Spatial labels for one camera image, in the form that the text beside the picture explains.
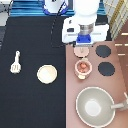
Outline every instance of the white plate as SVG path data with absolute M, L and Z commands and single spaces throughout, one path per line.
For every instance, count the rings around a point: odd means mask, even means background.
M 44 65 L 39 68 L 37 77 L 42 83 L 52 83 L 57 77 L 57 70 L 52 65 Z
M 76 99 L 76 110 L 80 119 L 91 127 L 105 127 L 115 116 L 112 97 L 99 87 L 83 89 Z

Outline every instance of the cup handle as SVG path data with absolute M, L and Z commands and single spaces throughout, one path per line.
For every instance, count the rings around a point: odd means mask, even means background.
M 82 60 L 88 61 L 88 58 L 82 58 Z
M 78 78 L 83 80 L 83 79 L 85 79 L 85 76 L 83 76 L 83 75 L 78 75 Z

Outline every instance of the small bowl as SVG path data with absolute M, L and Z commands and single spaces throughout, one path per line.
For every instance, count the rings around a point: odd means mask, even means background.
M 85 69 L 82 69 L 80 67 L 81 63 L 85 63 L 87 67 Z M 76 64 L 75 64 L 75 74 L 78 76 L 79 79 L 87 78 L 90 75 L 91 72 L 92 72 L 92 64 L 88 61 L 87 58 L 82 58 L 81 60 L 76 62 Z
M 52 83 L 57 77 L 57 70 L 52 65 L 44 65 L 37 72 L 38 79 L 45 84 Z

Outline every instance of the cable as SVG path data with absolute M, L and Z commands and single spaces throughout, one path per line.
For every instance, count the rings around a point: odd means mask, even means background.
M 62 44 L 62 45 L 60 45 L 60 46 L 53 46 L 53 43 L 52 43 L 53 29 L 54 29 L 54 26 L 55 26 L 57 17 L 59 16 L 60 10 L 62 9 L 62 7 L 63 7 L 64 4 L 65 4 L 65 2 L 63 2 L 63 4 L 61 5 L 61 7 L 60 7 L 60 9 L 59 9 L 59 11 L 58 11 L 58 13 L 57 13 L 55 19 L 54 19 L 54 22 L 53 22 L 53 24 L 52 24 L 52 29 L 51 29 L 51 46 L 52 46 L 52 48 L 59 48 L 59 47 L 62 47 L 62 46 L 67 45 L 67 44 Z
M 11 10 L 11 9 L 10 9 L 10 5 L 11 5 L 12 1 L 13 1 L 13 0 L 11 0 L 11 2 L 9 3 L 9 6 L 8 6 L 8 10 L 7 10 L 8 16 L 9 16 L 9 10 Z
M 2 5 L 4 6 L 4 8 L 5 8 L 5 10 L 3 10 L 3 11 L 1 11 L 0 13 L 2 13 L 2 12 L 7 12 L 8 13 L 8 16 L 9 16 L 9 10 L 11 10 L 11 9 L 9 9 L 9 7 L 8 7 L 8 9 L 6 9 L 6 6 L 5 6 L 5 4 L 3 4 L 3 2 L 1 2 L 2 3 Z
M 4 11 L 7 11 L 5 5 L 3 4 L 3 2 L 0 2 L 0 3 L 4 6 L 4 10 L 1 11 L 0 13 L 2 13 L 2 12 L 4 12 Z

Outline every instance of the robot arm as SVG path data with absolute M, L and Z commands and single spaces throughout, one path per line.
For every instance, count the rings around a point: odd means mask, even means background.
M 75 15 L 64 20 L 62 42 L 92 46 L 106 40 L 109 25 L 95 25 L 100 0 L 73 0 Z

